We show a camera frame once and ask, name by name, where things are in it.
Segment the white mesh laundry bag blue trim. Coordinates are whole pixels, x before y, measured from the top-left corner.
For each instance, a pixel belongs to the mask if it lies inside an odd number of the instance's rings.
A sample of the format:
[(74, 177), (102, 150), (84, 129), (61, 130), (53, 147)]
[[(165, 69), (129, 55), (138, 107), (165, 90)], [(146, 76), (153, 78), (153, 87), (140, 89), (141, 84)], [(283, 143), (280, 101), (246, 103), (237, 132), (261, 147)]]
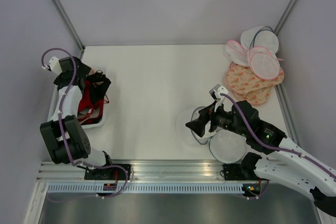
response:
[(201, 109), (203, 109), (202, 106), (188, 109), (177, 116), (175, 120), (177, 138), (185, 146), (191, 147), (194, 150), (203, 149), (207, 151), (221, 163), (231, 164), (241, 161), (247, 151), (244, 137), (219, 128), (215, 132), (210, 133), (208, 131), (210, 123), (206, 124), (205, 135), (199, 137), (185, 126), (187, 122), (198, 118), (198, 112)]

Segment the red bra from bag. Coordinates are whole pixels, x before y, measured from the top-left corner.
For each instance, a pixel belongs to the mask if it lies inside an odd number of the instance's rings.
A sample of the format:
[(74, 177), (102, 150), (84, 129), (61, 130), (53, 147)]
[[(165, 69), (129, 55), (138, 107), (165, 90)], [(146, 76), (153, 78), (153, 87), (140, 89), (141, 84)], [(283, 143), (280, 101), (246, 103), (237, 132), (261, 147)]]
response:
[(95, 124), (102, 119), (104, 105), (110, 102), (106, 93), (111, 82), (85, 81), (85, 84), (85, 90), (78, 106), (77, 118), (81, 124)]

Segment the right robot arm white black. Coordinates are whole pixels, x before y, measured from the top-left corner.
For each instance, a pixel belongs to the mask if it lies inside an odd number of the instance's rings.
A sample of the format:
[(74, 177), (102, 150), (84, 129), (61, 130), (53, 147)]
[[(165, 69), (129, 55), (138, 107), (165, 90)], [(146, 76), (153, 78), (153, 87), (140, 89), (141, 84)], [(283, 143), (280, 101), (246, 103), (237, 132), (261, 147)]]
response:
[(201, 109), (198, 118), (185, 125), (197, 136), (210, 131), (227, 130), (246, 139), (254, 152), (240, 164), (245, 179), (273, 180), (313, 201), (324, 213), (335, 216), (335, 169), (304, 151), (276, 126), (259, 118), (258, 110), (247, 101), (234, 102), (231, 111), (215, 103)]

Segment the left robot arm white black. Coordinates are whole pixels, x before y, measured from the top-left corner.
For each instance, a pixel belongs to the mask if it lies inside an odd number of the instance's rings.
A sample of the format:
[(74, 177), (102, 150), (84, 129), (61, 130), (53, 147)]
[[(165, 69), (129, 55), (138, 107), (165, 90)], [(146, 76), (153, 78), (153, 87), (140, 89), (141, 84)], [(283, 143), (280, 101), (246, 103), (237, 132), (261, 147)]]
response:
[(50, 119), (40, 125), (51, 160), (55, 164), (92, 167), (102, 179), (112, 178), (114, 166), (110, 156), (93, 148), (85, 132), (86, 125), (102, 121), (110, 80), (77, 57), (52, 57), (45, 69), (57, 75), (55, 110)]

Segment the right arm base black plate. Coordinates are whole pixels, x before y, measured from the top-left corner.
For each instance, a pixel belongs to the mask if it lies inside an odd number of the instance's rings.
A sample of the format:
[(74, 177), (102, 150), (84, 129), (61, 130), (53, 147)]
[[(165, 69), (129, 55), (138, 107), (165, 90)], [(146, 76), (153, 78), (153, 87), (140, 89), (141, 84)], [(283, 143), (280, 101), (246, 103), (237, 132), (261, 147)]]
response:
[(251, 180), (250, 177), (244, 175), (240, 164), (223, 164), (222, 170), (219, 174), (224, 178), (225, 181), (243, 181), (243, 180)]

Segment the left arm base black plate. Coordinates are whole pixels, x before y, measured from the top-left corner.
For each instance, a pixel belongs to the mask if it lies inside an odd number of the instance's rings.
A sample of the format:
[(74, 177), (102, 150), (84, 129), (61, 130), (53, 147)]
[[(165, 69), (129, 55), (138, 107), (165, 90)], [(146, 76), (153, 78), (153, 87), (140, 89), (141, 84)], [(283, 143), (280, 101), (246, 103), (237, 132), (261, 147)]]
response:
[(84, 180), (129, 180), (132, 166), (130, 164), (115, 164), (112, 168), (86, 169)]

